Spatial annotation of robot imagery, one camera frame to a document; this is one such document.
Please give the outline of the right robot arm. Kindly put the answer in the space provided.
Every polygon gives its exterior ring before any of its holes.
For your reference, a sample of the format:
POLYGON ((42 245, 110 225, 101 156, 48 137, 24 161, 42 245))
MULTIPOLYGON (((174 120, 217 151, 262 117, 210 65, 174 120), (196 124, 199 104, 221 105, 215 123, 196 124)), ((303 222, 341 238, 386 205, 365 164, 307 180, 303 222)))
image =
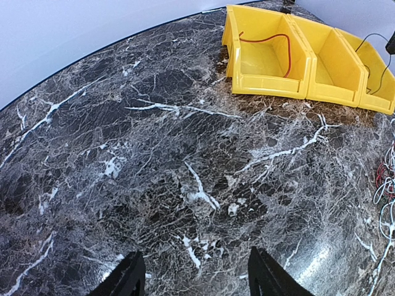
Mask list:
POLYGON ((389 55, 395 55, 395 33, 393 33, 392 37, 387 42, 385 49, 389 55))

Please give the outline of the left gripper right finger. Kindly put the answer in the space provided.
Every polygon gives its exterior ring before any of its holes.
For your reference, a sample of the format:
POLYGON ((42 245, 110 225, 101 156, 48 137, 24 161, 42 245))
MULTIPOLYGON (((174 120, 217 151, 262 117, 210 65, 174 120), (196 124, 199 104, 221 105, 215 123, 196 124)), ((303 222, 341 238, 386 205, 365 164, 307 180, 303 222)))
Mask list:
POLYGON ((252 247, 247 263, 250 295, 309 295, 265 249, 252 247))

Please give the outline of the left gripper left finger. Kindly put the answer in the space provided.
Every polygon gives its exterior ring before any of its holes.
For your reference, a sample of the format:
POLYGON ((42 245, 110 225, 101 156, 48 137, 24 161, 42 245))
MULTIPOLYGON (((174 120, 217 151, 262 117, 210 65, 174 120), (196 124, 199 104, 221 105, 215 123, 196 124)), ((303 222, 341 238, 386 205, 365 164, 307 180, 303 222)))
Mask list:
POLYGON ((146 265, 140 251, 130 252, 89 295, 145 295, 146 265))

